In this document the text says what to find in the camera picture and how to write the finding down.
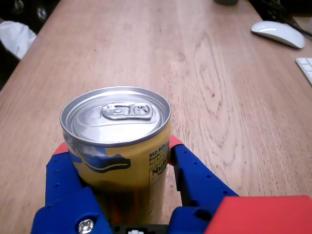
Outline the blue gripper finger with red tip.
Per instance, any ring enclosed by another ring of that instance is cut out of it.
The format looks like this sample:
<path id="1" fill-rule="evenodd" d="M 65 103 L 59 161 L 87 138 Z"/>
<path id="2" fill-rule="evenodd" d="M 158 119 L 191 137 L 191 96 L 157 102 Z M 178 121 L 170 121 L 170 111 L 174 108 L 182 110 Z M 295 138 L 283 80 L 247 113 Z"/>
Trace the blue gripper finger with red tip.
<path id="1" fill-rule="evenodd" d="M 88 234 L 110 234 L 112 229 L 95 195 L 83 186 L 65 143 L 53 153 L 46 165 L 45 206 L 34 217 L 33 234 L 80 234 L 79 225 L 90 220 Z"/>
<path id="2" fill-rule="evenodd" d="M 169 148 L 169 164 L 174 167 L 183 206 L 218 207 L 224 197 L 237 196 L 177 137 L 170 137 Z"/>

